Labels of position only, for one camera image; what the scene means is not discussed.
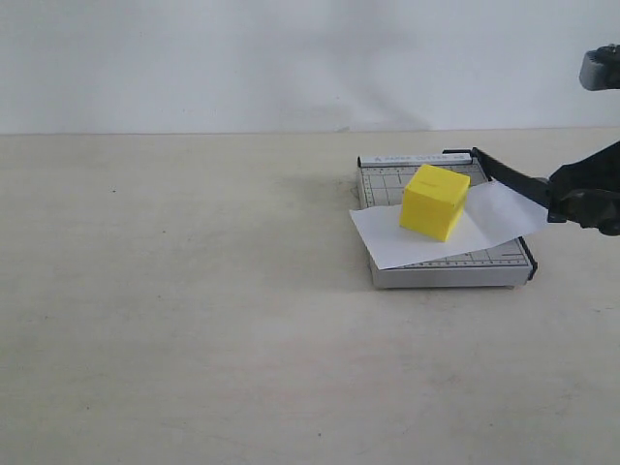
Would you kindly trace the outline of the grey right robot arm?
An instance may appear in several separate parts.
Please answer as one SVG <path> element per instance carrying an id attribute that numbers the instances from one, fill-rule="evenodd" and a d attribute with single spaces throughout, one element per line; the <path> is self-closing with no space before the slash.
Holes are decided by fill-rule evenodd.
<path id="1" fill-rule="evenodd" d="M 619 46 L 601 46 L 584 54 L 579 82 L 588 91 L 619 88 Z M 560 221 L 607 236 L 619 234 L 619 143 L 564 165 L 550 176 L 549 212 Z"/>

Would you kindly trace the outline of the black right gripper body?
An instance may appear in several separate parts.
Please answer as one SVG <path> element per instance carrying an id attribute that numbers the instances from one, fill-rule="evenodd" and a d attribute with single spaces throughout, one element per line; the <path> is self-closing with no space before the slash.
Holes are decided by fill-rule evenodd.
<path id="1" fill-rule="evenodd" d="M 550 178 L 552 203 L 619 201 L 619 142 L 561 166 Z"/>

